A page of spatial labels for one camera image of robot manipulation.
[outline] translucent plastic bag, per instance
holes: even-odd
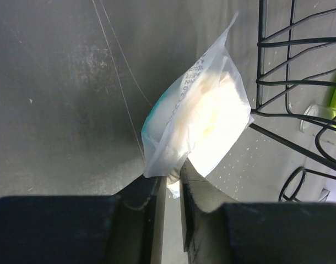
[[[142,128],[144,176],[178,179],[186,158],[209,174],[250,123],[250,104],[225,42],[229,27],[160,97]]]

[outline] metal wire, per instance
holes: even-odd
[[[330,15],[336,12],[336,8],[326,10],[324,12],[312,14],[310,16],[307,16],[297,22],[294,21],[295,16],[295,10],[296,10],[296,0],[292,0],[291,2],[291,11],[290,11],[290,24],[289,26],[277,31],[276,33],[267,36],[266,37],[266,26],[267,26],[267,0],[259,0],[259,23],[258,23],[258,52],[257,52],[257,80],[256,80],[256,107],[252,109],[252,114],[256,114],[263,117],[272,117],[272,118],[296,118],[299,120],[304,120],[309,123],[318,125],[322,127],[320,132],[315,137],[315,146],[319,153],[318,155],[312,151],[309,151],[267,129],[264,129],[256,124],[251,124],[250,127],[254,130],[282,143],[283,145],[286,145],[290,147],[291,149],[333,169],[336,171],[336,159],[331,157],[321,146],[321,136],[326,132],[327,129],[330,129],[332,131],[336,132],[336,117],[332,120],[324,119],[320,117],[313,117],[309,115],[304,114],[295,114],[291,111],[289,107],[289,92],[297,88],[299,85],[316,85],[316,86],[334,86],[336,87],[336,82],[332,81],[320,81],[320,80],[313,80],[328,74],[336,73],[336,68],[325,71],[316,75],[308,76],[306,78],[303,78],[302,80],[290,80],[290,63],[293,62],[296,59],[299,59],[304,54],[320,49],[320,48],[326,48],[331,45],[336,44],[336,37],[318,37],[318,38],[305,38],[305,39],[299,39],[294,40],[293,39],[293,29],[297,26],[317,17],[321,17],[324,15]],[[287,41],[279,41],[279,42],[270,42],[277,36],[280,36],[283,33],[288,32],[288,40]],[[292,56],[291,55],[291,48],[293,45],[301,45],[301,44],[317,44],[321,43],[320,45],[316,45],[310,48],[307,48],[298,54]],[[287,58],[284,62],[280,63],[279,65],[275,66],[273,69],[269,70],[268,72],[264,72],[264,62],[265,62],[265,49],[266,48],[275,48],[275,47],[287,47]],[[285,74],[285,80],[281,81],[266,81],[265,78],[271,76],[274,74],[277,70],[286,67],[286,74]],[[285,86],[285,90],[278,93],[277,95],[273,96],[271,99],[263,102],[263,86]],[[286,113],[264,113],[262,112],[262,109],[276,100],[280,99],[281,97],[285,98],[285,110]],[[287,197],[284,193],[289,186],[290,182],[297,176],[298,173],[302,172],[301,180],[296,187],[293,194],[289,197]],[[316,175],[320,175],[323,177],[335,179],[336,177],[331,176],[329,174],[316,172],[314,170],[310,170],[304,167],[300,167],[296,169],[291,176],[289,176],[288,180],[284,184],[281,194],[279,196],[279,200],[285,199],[288,201],[299,201],[296,198],[296,195],[299,193],[305,179],[306,179],[306,173],[312,173]]]

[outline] white object inside bag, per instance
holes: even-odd
[[[142,128],[145,177],[170,176],[178,197],[178,172],[186,158],[206,177],[250,122],[250,104],[225,42],[230,26],[160,97]]]

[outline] gray table surface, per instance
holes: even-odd
[[[269,2],[268,35],[287,26],[290,16],[290,1]],[[296,20],[334,7],[335,0],[298,0]],[[227,48],[254,106],[256,0],[0,1],[0,197],[114,194],[129,184],[144,168],[140,130],[151,106],[237,10]],[[294,38],[320,36],[336,36],[336,15],[294,32]],[[286,39],[287,34],[278,37]],[[267,69],[285,56],[285,47],[268,50]],[[292,63],[291,79],[335,67],[336,45]],[[270,80],[284,78],[280,70]],[[265,89],[265,98],[280,89]],[[327,94],[323,87],[300,86],[290,94],[291,107],[303,113],[312,103],[325,103]],[[284,102],[265,110],[283,112]],[[299,132],[297,120],[255,120],[313,148],[313,138]],[[285,179],[304,164],[326,171],[246,129],[208,180],[239,201],[275,201]],[[301,193],[304,200],[316,200],[323,184],[323,179],[310,177]],[[187,263],[179,200],[169,192],[162,262]]]

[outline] black wire basket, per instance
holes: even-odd
[[[323,73],[319,73],[312,76],[307,76],[303,78],[302,80],[290,80],[290,66],[291,62],[299,59],[301,56],[303,56],[305,53],[309,51],[313,51],[320,48],[325,48],[330,45],[336,44],[336,37],[318,37],[318,38],[304,38],[304,39],[293,39],[293,31],[294,28],[298,27],[299,25],[320,17],[324,15],[331,15],[336,12],[336,8],[326,10],[324,12],[312,14],[308,17],[305,17],[297,22],[295,22],[295,10],[296,10],[296,0],[291,1],[291,9],[290,9],[290,22],[289,26],[271,34],[270,36],[266,36],[266,27],[267,27],[267,7],[268,2],[267,0],[260,0],[259,1],[259,22],[258,22],[258,54],[257,54],[257,80],[256,80],[256,106],[254,109],[252,109],[252,114],[259,115],[263,117],[271,117],[271,118],[296,118],[298,120],[304,120],[309,123],[318,125],[322,127],[322,129],[317,133],[315,136],[315,146],[318,150],[318,152],[321,154],[316,154],[300,145],[297,145],[294,142],[291,142],[261,126],[258,126],[256,124],[251,124],[250,127],[282,144],[284,144],[287,147],[290,147],[291,149],[323,164],[324,166],[327,166],[330,169],[333,169],[336,171],[336,158],[330,156],[322,147],[320,139],[323,133],[327,130],[333,130],[336,132],[336,116],[333,119],[324,119],[320,117],[314,117],[310,115],[305,114],[295,114],[292,112],[289,102],[289,92],[296,89],[299,85],[314,85],[314,86],[326,86],[336,87],[336,82],[331,81],[319,81],[314,80],[316,78],[334,74],[336,73],[336,68],[325,71]],[[280,36],[281,34],[284,34],[288,32],[288,40],[287,41],[280,41],[280,42],[271,42],[271,40],[275,39],[276,37]],[[301,44],[313,44],[314,46],[309,47],[301,52],[299,52],[296,55],[291,54],[292,46],[294,45],[301,45]],[[272,49],[277,47],[287,47],[287,56],[286,60],[271,70],[265,72],[265,51],[266,49]],[[265,78],[271,76],[279,69],[286,67],[285,71],[285,80],[282,81],[265,81]],[[267,101],[264,101],[263,97],[263,88],[264,86],[284,86],[284,90],[277,95],[273,96],[271,99],[268,99]],[[263,108],[272,104],[272,103],[279,103],[279,100],[281,98],[284,99],[285,103],[285,113],[266,113],[263,112]],[[279,195],[279,201],[286,200],[286,201],[299,201],[296,196],[299,193],[305,179],[307,173],[312,173],[316,175],[320,175],[326,178],[335,179],[335,176],[321,173],[318,171],[306,169],[304,167],[297,168],[291,176],[289,176],[288,180],[284,184],[281,193]],[[287,187],[289,186],[290,182],[296,178],[296,176],[302,173],[301,179],[299,181],[298,186],[296,187],[293,194],[290,196],[285,195],[285,191]]]

